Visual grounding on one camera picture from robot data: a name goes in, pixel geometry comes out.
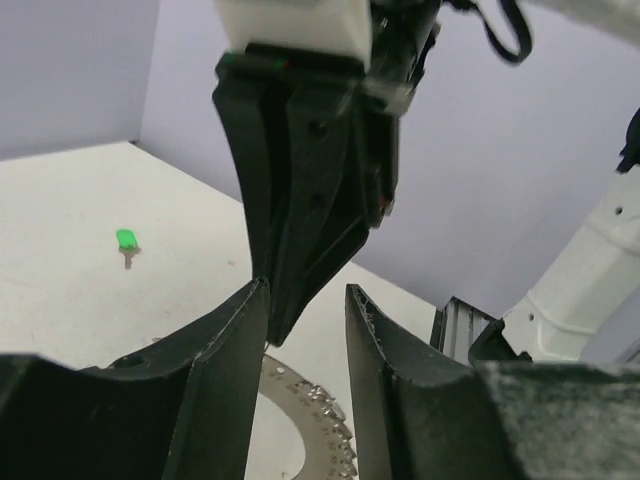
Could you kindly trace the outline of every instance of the table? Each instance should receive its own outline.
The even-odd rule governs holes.
[[[128,270],[121,228],[141,248]],[[0,351],[106,366],[213,310],[250,274],[242,205],[129,143],[0,162]],[[435,308],[348,264],[270,350],[336,396],[353,427],[347,283],[427,341]],[[269,404],[258,402],[248,480],[286,480],[302,465],[301,440]]]

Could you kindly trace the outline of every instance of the black strap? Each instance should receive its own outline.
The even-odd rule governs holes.
[[[500,4],[502,6],[502,10],[504,14],[511,24],[511,28],[518,39],[518,44],[520,45],[520,51],[518,53],[513,53],[508,50],[502,42],[498,39],[497,35],[487,22],[487,18],[480,10],[479,5],[472,0],[446,0],[451,4],[451,6],[455,10],[459,10],[462,12],[475,12],[482,19],[482,23],[484,23],[484,30],[487,32],[487,37],[489,38],[489,42],[493,46],[493,49],[496,51],[500,57],[502,57],[506,62],[512,65],[519,65],[526,60],[526,58],[531,54],[531,50],[533,49],[533,39],[531,37],[531,30],[529,29],[529,25],[518,6],[517,0],[500,0]]]

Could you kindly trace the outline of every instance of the gray serrated object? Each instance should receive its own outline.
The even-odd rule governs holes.
[[[302,437],[305,460],[294,480],[350,480],[357,475],[345,415],[324,388],[265,355],[260,394],[291,419]]]

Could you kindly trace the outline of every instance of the gray wall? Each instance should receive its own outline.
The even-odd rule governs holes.
[[[5,0],[0,159],[140,134],[159,0]]]
[[[603,193],[640,104],[638,52],[528,10],[536,52],[518,69],[477,18],[444,12],[403,122],[396,208],[357,257],[439,306],[457,295],[501,315],[520,300]],[[224,47],[211,0],[162,2],[141,144],[238,198],[210,102]]]

